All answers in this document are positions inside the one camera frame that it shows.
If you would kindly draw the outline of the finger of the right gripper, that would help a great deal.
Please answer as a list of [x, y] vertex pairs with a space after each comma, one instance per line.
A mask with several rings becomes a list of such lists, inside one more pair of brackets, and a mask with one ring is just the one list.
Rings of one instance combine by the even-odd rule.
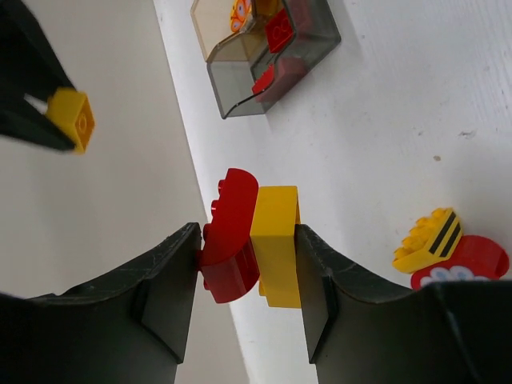
[[76, 89], [36, 17], [22, 1], [2, 1], [1, 107], [27, 94], [50, 108], [76, 107]]
[[72, 151], [74, 142], [26, 101], [1, 100], [1, 136], [58, 150]]

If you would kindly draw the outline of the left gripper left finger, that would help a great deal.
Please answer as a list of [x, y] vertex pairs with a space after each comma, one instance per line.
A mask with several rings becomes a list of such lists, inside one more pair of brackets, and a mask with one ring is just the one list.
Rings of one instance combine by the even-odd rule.
[[4, 383], [172, 383], [183, 362], [200, 228], [63, 294], [1, 296]]

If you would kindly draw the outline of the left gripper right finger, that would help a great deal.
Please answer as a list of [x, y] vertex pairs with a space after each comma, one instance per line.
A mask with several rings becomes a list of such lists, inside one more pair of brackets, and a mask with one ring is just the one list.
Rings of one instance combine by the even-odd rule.
[[393, 283], [295, 228], [310, 363], [320, 383], [508, 383], [511, 284]]

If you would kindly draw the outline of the yellow square lego brick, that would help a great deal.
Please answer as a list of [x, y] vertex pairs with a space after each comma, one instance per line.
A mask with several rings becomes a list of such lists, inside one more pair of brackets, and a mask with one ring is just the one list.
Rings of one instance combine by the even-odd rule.
[[59, 87], [49, 97], [45, 116], [84, 154], [95, 128], [94, 114], [87, 94], [74, 88]]

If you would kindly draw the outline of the red rounded lego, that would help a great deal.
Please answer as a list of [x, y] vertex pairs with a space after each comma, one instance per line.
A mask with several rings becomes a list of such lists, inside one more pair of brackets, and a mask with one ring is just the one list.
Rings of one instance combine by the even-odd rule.
[[229, 168], [211, 203], [211, 222], [203, 227], [204, 247], [198, 255], [204, 287], [217, 304], [240, 299], [258, 282], [260, 273], [250, 240], [258, 182], [249, 172]]

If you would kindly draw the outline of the yellow peacock lego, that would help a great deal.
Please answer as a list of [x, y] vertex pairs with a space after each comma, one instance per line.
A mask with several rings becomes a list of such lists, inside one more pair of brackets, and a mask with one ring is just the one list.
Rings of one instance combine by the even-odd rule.
[[239, 32], [248, 23], [252, 15], [251, 0], [235, 0], [230, 12], [230, 30]]

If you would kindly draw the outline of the small red lego brick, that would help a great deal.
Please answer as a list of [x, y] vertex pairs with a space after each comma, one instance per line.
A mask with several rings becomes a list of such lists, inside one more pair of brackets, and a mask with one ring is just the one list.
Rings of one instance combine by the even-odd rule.
[[294, 36], [294, 30], [285, 9], [281, 9], [269, 20], [265, 32], [269, 52], [276, 54], [286, 46]]

